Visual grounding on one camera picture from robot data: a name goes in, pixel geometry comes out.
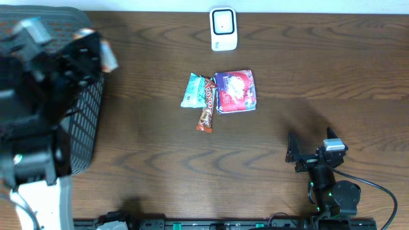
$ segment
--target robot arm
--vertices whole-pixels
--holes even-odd
[[[313,204],[317,204],[317,215],[312,215],[310,223],[313,229],[334,229],[334,226],[345,225],[345,229],[376,229],[375,221],[356,221],[351,219],[357,214],[357,205],[360,201],[361,189],[350,181],[336,181],[334,173],[347,178],[361,181],[388,193],[394,201],[394,210],[387,223],[382,227],[386,229],[392,222],[397,212],[395,195],[377,184],[363,180],[346,173],[340,172],[335,167],[341,165],[348,147],[342,142],[334,131],[327,128],[327,139],[323,146],[317,148],[315,154],[302,155],[294,134],[289,134],[286,162],[295,162],[295,171],[308,172],[308,196]]]
[[[9,49],[0,55],[0,171],[24,230],[74,229],[70,136],[60,123],[83,87],[117,67],[97,32],[74,37],[49,54],[51,37],[28,19],[2,42]]]

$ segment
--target mesh basket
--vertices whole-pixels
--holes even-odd
[[[45,49],[48,52],[55,52],[71,42],[72,33],[78,29],[91,27],[86,14],[75,8],[0,5],[0,39],[8,36],[18,21],[33,17],[40,17],[42,24],[55,39],[46,46]],[[71,109],[79,112],[64,119],[61,123],[63,128],[71,134],[73,174],[84,172],[91,163],[103,88],[104,76],[101,75],[100,82],[88,86],[79,95],[77,103]]]

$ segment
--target white wall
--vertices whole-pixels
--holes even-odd
[[[237,12],[409,14],[409,0],[0,0],[0,4],[150,12],[208,12],[214,6],[231,6]]]

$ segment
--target candy bar wrapper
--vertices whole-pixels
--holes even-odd
[[[216,73],[215,82],[219,114],[256,109],[256,88],[251,70]]]
[[[205,81],[206,86],[204,87],[204,91],[206,93],[206,107],[204,107],[202,110],[196,130],[211,133],[213,131],[213,103],[215,101],[216,85],[210,79],[205,79]]]
[[[189,83],[186,87],[185,96],[183,97],[180,106],[185,108],[206,107],[205,85],[206,81],[204,77],[191,73]]]
[[[94,33],[93,29],[80,29],[73,34],[73,39],[80,39],[91,33]],[[109,42],[105,39],[100,41],[100,55],[101,55],[101,68],[104,73],[110,73],[118,67],[118,61],[115,58],[114,53],[112,52]]]

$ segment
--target black wire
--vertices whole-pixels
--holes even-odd
[[[395,218],[395,215],[396,215],[396,212],[397,212],[397,200],[396,200],[395,195],[394,195],[391,191],[387,190],[386,188],[384,188],[384,187],[382,187],[382,186],[380,186],[380,185],[377,185],[377,184],[375,184],[375,183],[372,183],[372,182],[370,182],[370,181],[364,180],[364,179],[362,179],[362,178],[358,178],[358,177],[356,177],[356,176],[352,176],[352,175],[346,174],[346,173],[344,173],[344,172],[338,171],[337,169],[334,169],[333,167],[329,166],[326,162],[325,162],[325,164],[326,164],[327,167],[328,167],[331,171],[333,171],[334,173],[340,174],[341,176],[345,176],[346,178],[350,178],[350,179],[354,179],[354,180],[363,182],[363,183],[365,183],[365,184],[367,184],[367,185],[371,185],[371,186],[373,186],[373,187],[375,187],[375,188],[378,188],[378,189],[380,189],[380,190],[382,190],[382,191],[388,193],[388,194],[391,196],[391,198],[394,200],[394,210],[393,210],[392,214],[390,215],[390,217],[389,217],[388,221],[386,222],[386,224],[381,228],[381,230],[387,229],[388,226],[389,226],[389,224],[392,223],[393,219]]]
[[[12,201],[8,195],[5,194],[0,194],[0,199],[4,199],[5,201],[8,201],[10,204],[15,205],[19,208],[21,208],[22,210],[24,210],[31,218],[31,220],[33,221],[33,225],[34,225],[34,230],[40,230],[40,225],[38,224],[37,218],[35,217],[34,213],[27,209],[26,207],[24,207],[23,205],[16,203],[15,201]]]
[[[270,219],[268,219],[268,226],[269,227],[271,227],[271,224],[273,224],[272,223],[272,221],[273,221],[273,219],[274,219],[274,217],[276,217],[276,216],[278,216],[278,215],[280,215],[280,214],[283,214],[283,215],[286,215],[287,217],[288,217],[288,214],[287,213],[284,213],[284,212],[282,212],[282,211],[280,211],[280,212],[278,212],[278,213],[275,213],[274,215],[272,215],[271,217],[270,217]],[[292,221],[292,223],[295,225],[295,227],[297,226],[297,224],[294,222],[294,220],[293,219],[289,219],[290,221]]]
[[[8,36],[6,38],[2,38],[2,39],[0,39],[0,42],[12,42],[12,41],[14,41],[16,39],[17,36],[18,36],[18,34],[14,34],[14,35]]]
[[[78,110],[76,110],[76,111],[69,112],[69,113],[65,114],[65,117],[72,116],[72,115],[74,115],[74,114],[76,114],[76,113],[78,113],[78,112],[81,112],[81,110],[80,110],[80,109],[78,109]]]

